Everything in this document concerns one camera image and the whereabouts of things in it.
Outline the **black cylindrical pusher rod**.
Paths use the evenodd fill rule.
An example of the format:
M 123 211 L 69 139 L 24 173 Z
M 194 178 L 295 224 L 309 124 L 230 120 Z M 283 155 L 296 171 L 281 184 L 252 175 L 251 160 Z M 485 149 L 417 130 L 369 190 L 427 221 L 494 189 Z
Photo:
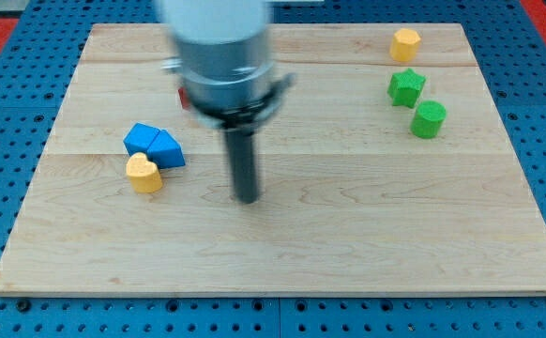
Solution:
M 226 131 L 224 140 L 235 199 L 242 204 L 251 204 L 260 194 L 253 132 Z

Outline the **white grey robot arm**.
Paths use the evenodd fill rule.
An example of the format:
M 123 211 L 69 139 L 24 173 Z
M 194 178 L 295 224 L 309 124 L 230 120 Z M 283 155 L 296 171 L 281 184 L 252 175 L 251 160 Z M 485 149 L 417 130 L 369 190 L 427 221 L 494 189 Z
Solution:
M 154 4 L 177 51 L 165 64 L 181 79 L 191 110 L 219 129 L 235 198 L 260 195 L 254 134 L 281 107 L 294 77 L 275 77 L 264 0 L 158 0 Z

